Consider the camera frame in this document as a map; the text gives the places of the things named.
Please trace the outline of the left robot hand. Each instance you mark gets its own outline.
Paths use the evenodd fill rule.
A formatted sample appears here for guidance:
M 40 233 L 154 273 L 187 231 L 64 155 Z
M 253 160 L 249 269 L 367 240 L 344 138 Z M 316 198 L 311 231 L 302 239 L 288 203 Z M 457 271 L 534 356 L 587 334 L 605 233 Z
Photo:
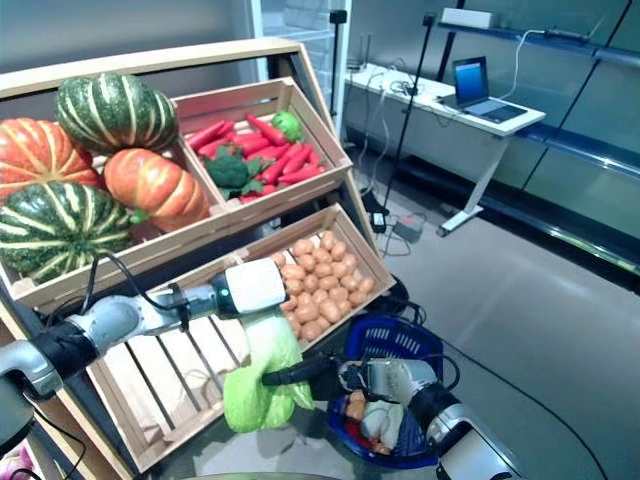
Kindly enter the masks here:
M 288 299 L 280 270 L 270 258 L 230 267 L 212 277 L 209 286 L 211 311 L 221 319 L 263 312 Z

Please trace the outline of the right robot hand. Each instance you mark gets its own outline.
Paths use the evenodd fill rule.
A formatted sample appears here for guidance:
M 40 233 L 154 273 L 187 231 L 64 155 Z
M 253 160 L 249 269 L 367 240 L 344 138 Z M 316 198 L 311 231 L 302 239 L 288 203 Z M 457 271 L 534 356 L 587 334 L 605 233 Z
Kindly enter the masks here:
M 354 392 L 370 393 L 367 367 L 360 360 L 347 360 L 336 354 L 320 354 L 292 366 L 265 373 L 264 386 L 288 386 L 307 383 L 314 400 L 337 400 Z

